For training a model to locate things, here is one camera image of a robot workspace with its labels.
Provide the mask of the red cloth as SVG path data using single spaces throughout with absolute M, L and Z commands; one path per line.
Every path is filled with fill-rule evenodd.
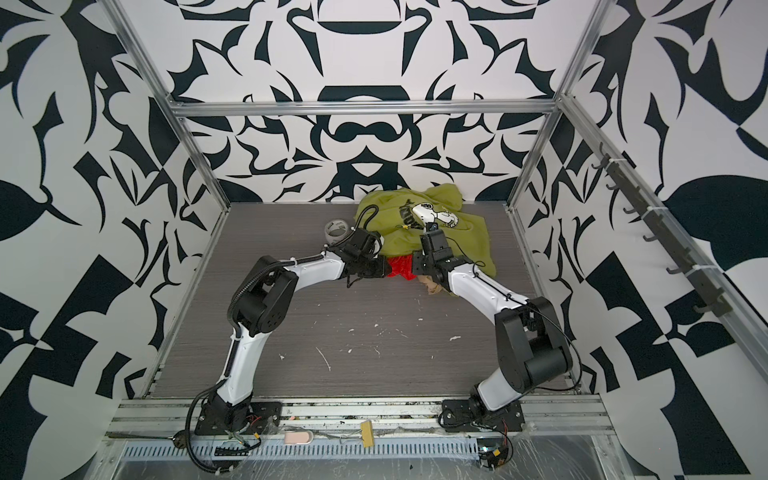
M 389 266 L 388 277 L 400 276 L 407 281 L 411 281 L 417 278 L 417 275 L 413 273 L 413 255 L 394 256 L 387 258 L 387 264 Z

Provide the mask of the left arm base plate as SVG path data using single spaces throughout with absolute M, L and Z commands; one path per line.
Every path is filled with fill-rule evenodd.
M 202 436 L 264 434 L 280 425 L 283 404 L 279 401 L 260 401 L 235 406 L 206 402 L 195 417 L 194 433 Z

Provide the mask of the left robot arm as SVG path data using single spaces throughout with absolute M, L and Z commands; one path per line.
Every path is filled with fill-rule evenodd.
M 266 342 L 286 319 L 294 294 L 339 279 L 384 278 L 390 266 L 383 257 L 383 237 L 363 228 L 319 254 L 277 260 L 261 257 L 236 289 L 227 309 L 233 327 L 226 363 L 209 401 L 224 411 L 249 406 L 253 381 Z

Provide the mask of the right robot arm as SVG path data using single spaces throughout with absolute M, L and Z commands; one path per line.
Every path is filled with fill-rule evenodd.
M 544 297 L 527 298 L 486 275 L 476 262 L 456 255 L 445 232 L 429 223 L 414 254 L 414 271 L 467 301 L 494 326 L 497 369 L 469 398 L 476 417 L 496 412 L 572 370 L 570 342 Z

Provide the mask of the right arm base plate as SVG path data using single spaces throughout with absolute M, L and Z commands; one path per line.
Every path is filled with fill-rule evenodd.
M 501 430 L 522 432 L 526 422 L 519 402 L 501 409 L 487 410 L 479 399 L 445 399 L 437 417 L 438 425 L 447 432 L 477 432 Z

